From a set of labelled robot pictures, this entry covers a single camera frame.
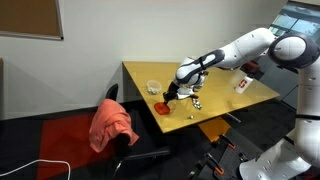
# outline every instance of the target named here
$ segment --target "white cable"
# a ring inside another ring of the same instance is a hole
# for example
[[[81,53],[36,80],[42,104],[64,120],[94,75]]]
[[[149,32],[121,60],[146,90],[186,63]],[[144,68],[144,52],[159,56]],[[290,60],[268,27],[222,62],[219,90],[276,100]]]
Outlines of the white cable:
[[[21,167],[19,167],[19,168],[17,168],[17,169],[12,170],[12,171],[10,171],[10,172],[4,173],[4,174],[0,174],[0,177],[1,177],[1,176],[9,175],[9,174],[11,174],[11,173],[13,173],[13,172],[16,172],[16,171],[18,171],[18,170],[20,170],[20,169],[22,169],[22,168],[25,168],[25,167],[27,167],[27,166],[35,163],[35,162],[41,162],[41,161],[42,161],[42,162],[49,162],[49,163],[63,163],[63,164],[66,164],[66,165],[68,166],[68,170],[69,170],[68,180],[70,180],[71,168],[70,168],[70,164],[69,164],[68,162],[66,162],[66,161],[46,160],[46,159],[38,159],[38,160],[32,161],[32,162],[30,162],[30,163],[28,163],[28,164],[26,164],[26,165],[23,165],[23,166],[21,166]]]

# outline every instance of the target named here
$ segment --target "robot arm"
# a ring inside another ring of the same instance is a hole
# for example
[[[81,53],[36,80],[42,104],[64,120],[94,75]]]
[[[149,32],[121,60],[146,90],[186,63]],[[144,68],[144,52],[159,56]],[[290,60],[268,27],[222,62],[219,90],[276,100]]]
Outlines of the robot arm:
[[[186,58],[164,93],[164,104],[193,96],[190,87],[202,85],[206,68],[233,69],[263,55],[282,67],[298,69],[295,128],[259,158],[242,163],[239,170],[243,179],[290,179],[311,165],[320,168],[320,49],[310,37],[295,33],[276,38],[259,28],[197,60]]]

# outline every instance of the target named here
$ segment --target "red carpet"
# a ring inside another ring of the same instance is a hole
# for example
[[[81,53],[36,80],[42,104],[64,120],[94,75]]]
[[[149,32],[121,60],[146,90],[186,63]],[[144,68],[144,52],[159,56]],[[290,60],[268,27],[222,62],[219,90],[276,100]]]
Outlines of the red carpet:
[[[94,152],[89,146],[89,128],[93,116],[94,113],[88,113],[45,121],[40,159],[67,161],[71,169],[74,169],[111,157],[114,154],[112,145],[101,153]],[[66,164],[40,162],[38,179],[47,179],[67,171]]]

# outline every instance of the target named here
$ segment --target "cork board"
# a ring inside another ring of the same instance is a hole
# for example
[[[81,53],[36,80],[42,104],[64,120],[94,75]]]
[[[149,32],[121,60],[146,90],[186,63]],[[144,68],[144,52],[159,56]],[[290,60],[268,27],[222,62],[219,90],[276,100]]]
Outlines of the cork board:
[[[62,40],[58,0],[0,0],[0,34]]]

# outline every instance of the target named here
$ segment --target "office chair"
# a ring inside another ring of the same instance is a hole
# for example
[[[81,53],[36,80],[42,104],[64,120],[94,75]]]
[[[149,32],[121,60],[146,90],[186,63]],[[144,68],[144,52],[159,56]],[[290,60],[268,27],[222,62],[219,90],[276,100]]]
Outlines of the office chair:
[[[106,94],[106,99],[112,99],[116,101],[118,88],[118,84],[114,84],[113,86],[111,86]],[[148,132],[146,131],[147,128],[143,126],[142,122],[138,122],[139,120],[141,120],[141,117],[139,117],[139,112],[131,111],[128,114],[131,117],[132,129],[136,134],[138,134],[139,139],[133,146],[130,147],[128,146],[130,138],[127,134],[119,134],[116,138],[114,138],[113,142],[115,153],[120,161],[118,162],[114,170],[113,178],[116,176],[116,173],[118,172],[124,161],[155,158],[158,156],[165,156],[170,154],[169,146],[161,146],[155,149],[148,149],[146,147],[143,147],[142,145],[145,145],[146,142],[150,141],[151,139]]]

